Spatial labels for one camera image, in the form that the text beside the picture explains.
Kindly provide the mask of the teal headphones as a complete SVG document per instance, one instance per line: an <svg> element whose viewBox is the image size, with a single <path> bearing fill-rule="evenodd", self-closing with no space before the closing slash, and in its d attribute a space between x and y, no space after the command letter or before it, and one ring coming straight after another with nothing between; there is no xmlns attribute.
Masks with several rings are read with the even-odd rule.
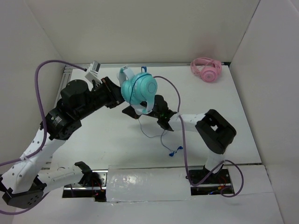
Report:
<svg viewBox="0 0 299 224"><path fill-rule="evenodd" d="M137 115L149 114L154 107L158 88L156 79L148 72L133 73L133 76L129 77L128 71L132 72L129 68L123 72L119 71L117 76L121 94Z"/></svg>

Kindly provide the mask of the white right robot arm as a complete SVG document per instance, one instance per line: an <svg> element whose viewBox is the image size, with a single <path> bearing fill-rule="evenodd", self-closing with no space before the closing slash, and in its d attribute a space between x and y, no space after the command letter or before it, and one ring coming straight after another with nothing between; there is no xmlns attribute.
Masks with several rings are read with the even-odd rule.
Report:
<svg viewBox="0 0 299 224"><path fill-rule="evenodd" d="M210 109L201 114L181 114L169 109L164 98L156 95L153 110L146 115L156 118L158 125L166 131L182 131L186 177L192 186L199 186L205 181L214 183L219 179L220 170L226 162L225 151L233 142L236 130L216 110ZM204 177L201 179L192 177L192 172L188 169L186 131L198 133L209 149L208 158L202 169Z"/></svg>

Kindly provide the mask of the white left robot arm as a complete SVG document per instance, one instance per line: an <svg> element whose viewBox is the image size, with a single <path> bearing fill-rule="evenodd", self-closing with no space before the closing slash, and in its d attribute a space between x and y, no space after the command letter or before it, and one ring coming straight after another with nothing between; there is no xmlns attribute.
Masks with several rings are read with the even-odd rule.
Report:
<svg viewBox="0 0 299 224"><path fill-rule="evenodd" d="M82 161L41 173L46 161L82 126L82 119L104 106L112 109L124 102L121 88L108 77L92 84L89 89L86 81L77 79L61 90L61 99L43 118L29 147L0 177L0 190L7 205L31 209L54 189L74 183L87 186L100 180Z"/></svg>

